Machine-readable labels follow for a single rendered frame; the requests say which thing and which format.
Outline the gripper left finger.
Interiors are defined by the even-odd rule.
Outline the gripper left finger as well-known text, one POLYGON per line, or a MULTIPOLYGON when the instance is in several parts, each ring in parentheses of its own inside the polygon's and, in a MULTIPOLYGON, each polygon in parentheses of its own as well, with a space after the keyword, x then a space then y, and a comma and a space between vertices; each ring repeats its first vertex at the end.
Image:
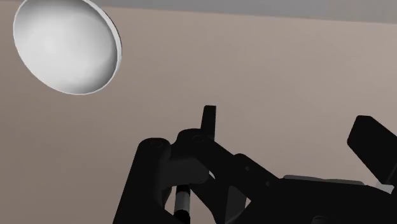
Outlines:
POLYGON ((174 143, 139 143, 113 224, 181 224, 165 209, 171 187, 188 185, 226 224, 244 210, 245 199, 264 199, 277 177, 249 157, 231 154, 215 140, 216 107, 206 105, 199 129, 182 130, 174 143))

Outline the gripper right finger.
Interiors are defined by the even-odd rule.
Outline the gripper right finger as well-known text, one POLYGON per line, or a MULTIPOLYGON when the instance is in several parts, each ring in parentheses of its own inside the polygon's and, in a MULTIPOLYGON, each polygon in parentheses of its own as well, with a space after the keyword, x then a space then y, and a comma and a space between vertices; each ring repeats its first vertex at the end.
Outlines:
POLYGON ((347 144, 383 185, 397 195, 397 135, 368 115, 358 115, 347 144))

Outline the white bowl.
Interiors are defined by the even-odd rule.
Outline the white bowl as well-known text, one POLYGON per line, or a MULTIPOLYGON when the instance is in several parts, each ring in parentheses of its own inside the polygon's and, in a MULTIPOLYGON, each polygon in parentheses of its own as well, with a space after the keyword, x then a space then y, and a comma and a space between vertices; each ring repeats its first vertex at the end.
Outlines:
POLYGON ((23 0, 14 16, 13 39, 26 68, 65 94, 102 90, 122 61, 115 23, 91 0, 23 0))

